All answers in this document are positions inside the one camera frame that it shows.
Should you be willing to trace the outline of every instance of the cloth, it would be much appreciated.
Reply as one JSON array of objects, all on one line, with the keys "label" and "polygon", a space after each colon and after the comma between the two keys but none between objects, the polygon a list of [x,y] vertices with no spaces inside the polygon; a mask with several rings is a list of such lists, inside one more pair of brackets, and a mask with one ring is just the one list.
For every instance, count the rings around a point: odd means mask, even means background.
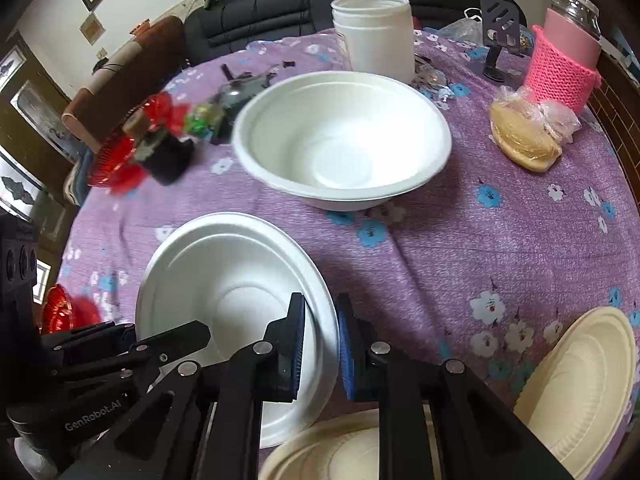
[{"label": "cloth", "polygon": [[[383,340],[427,362],[461,358],[508,406],[591,308],[620,308],[637,341],[640,218],[596,119],[585,108],[561,158],[546,173],[528,173],[492,142],[488,106],[496,87],[476,75],[487,49],[414,34],[416,51],[447,75],[456,95],[435,102],[453,147],[433,180],[367,211],[325,212],[252,179],[229,146],[209,146],[173,186],[148,178],[123,197],[93,189],[58,281],[73,296],[93,298],[103,319],[133,322],[140,279],[158,245],[200,215],[238,211],[296,240],[332,295],[348,292]],[[296,64],[283,68],[283,61]],[[528,62],[503,51],[497,65],[517,87]],[[179,104],[202,102],[226,81],[222,63],[234,74],[277,64],[276,80],[343,67],[333,34],[257,41],[185,70],[166,90]],[[337,398],[341,389],[339,381]],[[327,413],[353,409],[338,402]]]}]

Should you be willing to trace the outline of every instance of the bread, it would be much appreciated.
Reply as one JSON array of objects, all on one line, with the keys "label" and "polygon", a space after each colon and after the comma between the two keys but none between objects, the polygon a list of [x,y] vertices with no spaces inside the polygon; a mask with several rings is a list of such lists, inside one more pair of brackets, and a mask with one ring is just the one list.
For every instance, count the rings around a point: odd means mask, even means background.
[{"label": "bread", "polygon": [[543,173],[562,155],[562,148],[542,123],[531,121],[518,111],[495,102],[489,108],[489,117],[496,144],[523,168]]}]

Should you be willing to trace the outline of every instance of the white cylindrical container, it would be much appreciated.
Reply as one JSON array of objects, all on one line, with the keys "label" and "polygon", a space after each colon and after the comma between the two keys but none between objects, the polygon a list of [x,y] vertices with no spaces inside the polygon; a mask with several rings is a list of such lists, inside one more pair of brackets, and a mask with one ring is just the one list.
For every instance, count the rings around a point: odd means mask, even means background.
[{"label": "white cylindrical container", "polygon": [[356,72],[414,79],[414,26],[409,0],[334,0],[340,47]]}]

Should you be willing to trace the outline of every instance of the brown cushion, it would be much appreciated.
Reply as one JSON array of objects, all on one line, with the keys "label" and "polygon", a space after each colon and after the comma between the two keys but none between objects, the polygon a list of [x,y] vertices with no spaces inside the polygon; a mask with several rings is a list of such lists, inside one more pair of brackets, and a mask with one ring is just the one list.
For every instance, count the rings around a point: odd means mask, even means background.
[{"label": "brown cushion", "polygon": [[132,108],[161,91],[183,67],[184,51],[180,19],[160,20],[95,72],[66,107],[63,123],[97,152]]}]

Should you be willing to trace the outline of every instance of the white plate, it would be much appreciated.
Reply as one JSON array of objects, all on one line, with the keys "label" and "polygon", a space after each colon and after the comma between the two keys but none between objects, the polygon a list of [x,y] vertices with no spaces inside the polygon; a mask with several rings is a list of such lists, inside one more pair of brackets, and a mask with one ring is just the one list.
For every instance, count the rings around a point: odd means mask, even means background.
[{"label": "white plate", "polygon": [[313,72],[281,81],[236,119],[238,160],[270,187],[334,210],[358,210],[422,186],[451,151],[447,121],[394,79]]},{"label": "white plate", "polygon": [[620,425],[635,371],[626,316],[613,307],[593,309],[538,365],[513,412],[582,480]]},{"label": "white plate", "polygon": [[185,359],[210,365],[260,340],[270,321],[287,315],[292,292],[302,292],[308,304],[302,374],[297,401],[264,404],[260,446],[276,446],[318,418],[338,372],[338,323],[331,296],[292,238],[240,213],[188,222],[149,261],[138,292],[136,331],[138,338],[146,338],[197,319],[209,327],[211,340]]},{"label": "white plate", "polygon": [[[435,480],[440,461],[428,405],[424,418],[429,433]],[[274,450],[258,480],[378,480],[380,440],[378,410],[351,413],[318,422]]]}]

